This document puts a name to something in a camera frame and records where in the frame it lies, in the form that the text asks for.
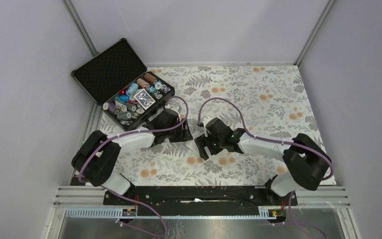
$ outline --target white wall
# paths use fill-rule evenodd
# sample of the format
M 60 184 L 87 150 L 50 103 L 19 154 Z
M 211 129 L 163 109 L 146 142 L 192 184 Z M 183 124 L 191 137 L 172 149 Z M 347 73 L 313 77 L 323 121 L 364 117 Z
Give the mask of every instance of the white wall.
M 91 58 L 60 0 L 0 1 L 0 239 L 40 238 L 91 100 Z
M 293 63 L 327 0 L 72 0 L 103 51 L 125 37 L 145 64 Z
M 300 70 L 362 238 L 382 238 L 382 1 L 337 1 Z

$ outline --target purple cable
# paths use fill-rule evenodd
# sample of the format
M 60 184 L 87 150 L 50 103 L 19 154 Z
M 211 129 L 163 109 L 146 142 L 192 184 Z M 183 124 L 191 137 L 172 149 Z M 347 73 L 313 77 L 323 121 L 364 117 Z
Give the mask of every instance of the purple cable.
M 170 97 L 166 103 L 168 103 L 172 98 L 177 98 L 177 99 L 180 99 L 184 104 L 185 104 L 185 107 L 187 109 L 187 113 L 185 114 L 185 117 L 181 120 L 181 122 L 179 122 L 177 125 L 175 126 L 172 126 L 170 128 L 164 128 L 164 129 L 154 129 L 154 130 L 143 130 L 143 131 L 128 131 L 128 132 L 125 132 L 125 133 L 122 133 L 120 134 L 119 136 L 114 136 L 114 137 L 111 137 L 111 138 L 108 138 L 106 141 L 104 141 L 101 145 L 99 145 L 95 150 L 94 152 L 89 156 L 89 158 L 86 160 L 86 162 L 84 163 L 84 165 L 82 166 L 81 170 L 80 170 L 80 173 L 78 174 L 78 180 L 80 182 L 83 182 L 85 183 L 86 181 L 83 179 L 83 173 L 84 173 L 84 170 L 85 168 L 87 167 L 87 165 L 90 163 L 90 161 L 93 159 L 93 157 L 96 155 L 97 152 L 99 152 L 101 150 L 101 148 L 103 148 L 107 143 L 111 142 L 112 140 L 114 139 L 117 139 L 117 138 L 121 138 L 121 137 L 124 137 L 124 136 L 127 136 L 127 135 L 131 135 L 131 134 L 136 134 L 136 133 L 153 133 L 153 132 L 165 132 L 165 131 L 170 131 L 170 130 L 173 130 L 173 129 L 176 129 L 178 128 L 179 126 L 181 126 L 186 120 L 187 120 L 187 117 L 188 117 L 188 113 L 189 113 L 189 108 L 188 108 L 188 104 L 185 102 L 185 100 L 179 96 L 172 96 Z M 126 198 L 126 197 L 123 197 L 122 195 L 119 195 L 111 190 L 108 189 L 108 191 L 110 191 L 111 193 L 113 193 L 114 195 L 124 199 L 124 200 L 127 200 L 127 201 L 130 201 L 130 202 L 133 202 L 133 203 L 138 203 L 138 204 L 141 204 L 143 205 L 144 207 L 147 207 L 148 209 L 150 209 L 152 212 L 154 212 L 159 218 L 160 220 L 162 221 L 162 224 L 163 224 L 163 227 L 165 228 L 165 234 L 164 235 L 158 235 L 158 234 L 154 234 L 152 232 L 149 232 L 145 229 L 142 229 L 142 228 L 138 228 L 136 226 L 133 226 L 133 225 L 129 225 L 129 224 L 124 224 L 128 227 L 131 227 L 131 228 L 134 228 L 134 229 L 137 229 L 137 230 L 140 230 L 142 232 L 145 232 L 147 234 L 150 234 L 152 236 L 155 236 L 155 237 L 160 237 L 160 238 L 164 238 L 168 235 L 168 227 L 166 225 L 166 222 L 165 220 L 163 220 L 162 216 L 160 216 L 159 213 L 156 212 L 156 210 L 154 210 L 152 207 L 150 207 L 149 205 L 145 204 L 145 203 L 142 203 L 142 202 L 139 202 L 139 201 L 136 201 L 136 200 L 132 200 L 132 199 L 129 199 L 129 198 Z
M 305 150 L 311 151 L 311 152 L 315 153 L 317 156 L 319 156 L 320 158 L 324 159 L 324 161 L 326 161 L 326 163 L 327 163 L 327 164 L 329 165 L 329 167 L 330 167 L 330 174 L 329 174 L 329 176 L 324 177 L 324 178 L 323 178 L 323 181 L 324 181 L 324 180 L 327 180 L 327 179 L 329 179 L 329 178 L 331 178 L 331 177 L 333 176 L 333 174 L 334 174 L 334 167 L 333 167 L 332 163 L 330 162 L 330 160 L 329 160 L 326 156 L 324 156 L 323 154 L 321 154 L 321 153 L 318 152 L 317 150 L 314 150 L 314 149 L 312 149 L 312 148 L 310 148 L 310 147 L 307 147 L 307 146 L 302 145 L 302 144 L 299 144 L 299 143 L 288 142 L 288 141 L 283 141 L 283 142 L 282 142 L 281 140 L 275 140 L 275 139 L 271 139 L 271 138 L 263 138 L 263 137 L 258 137 L 258 136 L 255 136 L 255 135 L 251 134 L 251 133 L 248 131 L 247 127 L 245 126 L 244 117 L 242 116 L 242 112 L 239 110 L 239 108 L 238 108 L 236 105 L 234 105 L 232 102 L 230 102 L 230 101 L 227 100 L 227 99 L 220 98 L 220 97 L 214 97 L 214 98 L 210 98 L 210 99 L 206 100 L 206 101 L 201 105 L 200 110 L 198 111 L 198 122 L 201 122 L 201 111 L 202 111 L 204 105 L 207 104 L 208 102 L 212 101 L 212 100 L 221 100 L 221 101 L 225 101 L 225 102 L 229 103 L 231 106 L 233 106 L 233 107 L 238 111 L 238 113 L 239 113 L 239 115 L 240 115 L 240 117 L 241 117 L 241 121 L 242 121 L 242 125 L 243 125 L 243 127 L 244 127 L 244 130 L 245 130 L 245 132 L 246 132 L 249 136 L 251 136 L 251 137 L 253 137 L 253 138 L 255 138 L 255 139 L 259 139 L 259 140 L 263 140 L 263 141 L 267 141 L 267 142 L 272 142 L 272 143 L 283 143 L 283 144 L 287 144 L 287 145 L 293 145 L 293 146 L 300 147 L 300 148 L 303 148 L 303 149 L 305 149 Z
M 142 231 L 142 232 L 144 232 L 144 233 L 147 233 L 147 234 L 149 234 L 149 235 L 152 235 L 152 236 L 154 236 L 154 237 L 158 237 L 158 238 L 165 238 L 165 237 L 168 235 L 168 226 L 166 225 L 165 220 L 162 218 L 162 216 L 160 216 L 160 214 L 159 214 L 156 210 L 154 210 L 154 208 L 152 208 L 152 207 L 150 207 L 149 205 L 147 205 L 147 204 L 145 204 L 145 203 L 142 203 L 142 202 L 140 202 L 140 201 L 136 201 L 136 200 L 133 200 L 133 199 L 129 199 L 129 198 L 124 197 L 124 196 L 122 196 L 122 195 L 120 195 L 120 194 L 117 194 L 116 192 L 114 192 L 114 191 L 112 191 L 112 190 L 110 190 L 110 189 L 107 189 L 107 190 L 108 190 L 110 193 L 112 193 L 112 194 L 118 196 L 119 198 L 122 198 L 122 199 L 124 199 L 124 200 L 130 201 L 130 202 L 133 202 L 133 203 L 141 204 L 141 205 L 143 205 L 144 207 L 150 209 L 150 210 L 151 210 L 154 214 L 156 214 L 156 216 L 158 216 L 158 217 L 160 218 L 160 220 L 162 221 L 163 227 L 165 228 L 165 234 L 163 234 L 163 235 L 159 235 L 159 234 L 156 234 L 156 233 L 152 233 L 152 232 L 149 232 L 149 231 L 147 231 L 147 230 L 145 230 L 145 229 L 136 227 L 136 226 L 134 226 L 134 225 L 130 225 L 130 224 L 128 224 L 128 223 L 122 223 L 122 225 L 125 225 L 125 226 L 130 227 L 130 228 L 137 229 L 137 230 L 139 230 L 139 231 Z
M 295 218 L 293 217 L 293 214 L 292 214 L 292 209 L 290 208 L 290 203 L 291 203 L 291 201 L 292 201 L 292 196 L 293 196 L 293 194 L 295 193 L 295 191 L 293 191 L 293 192 L 291 192 L 290 194 L 289 194 L 289 204 L 288 204 L 288 209 L 289 209 L 289 214 L 290 214 L 290 217 L 292 218 L 292 221 L 293 221 L 293 223 L 292 224 L 295 224 L 304 234 L 306 234 L 307 236 L 309 236 L 310 238 L 312 238 L 312 239 L 321 239 L 321 238 L 318 238 L 318 237 L 315 237 L 315 236 L 313 236 L 311 233 L 309 233 L 309 232 L 307 232 L 306 230 L 304 230 L 304 228 L 302 228 L 301 227 L 301 225 L 303 225 L 303 226 L 307 226 L 307 227 L 312 227 L 312 228 L 314 228 L 314 229 L 316 229 L 317 231 L 319 231 L 321 234 L 323 234 L 323 236 L 324 236 L 324 239 L 327 239 L 327 235 L 326 235 L 326 233 L 323 231 L 323 230 L 321 230 L 320 228 L 318 228 L 318 227 L 316 227 L 315 225 L 313 225 L 313 224 L 309 224 L 309 223 L 298 223 L 298 222 L 296 222 L 295 221 Z

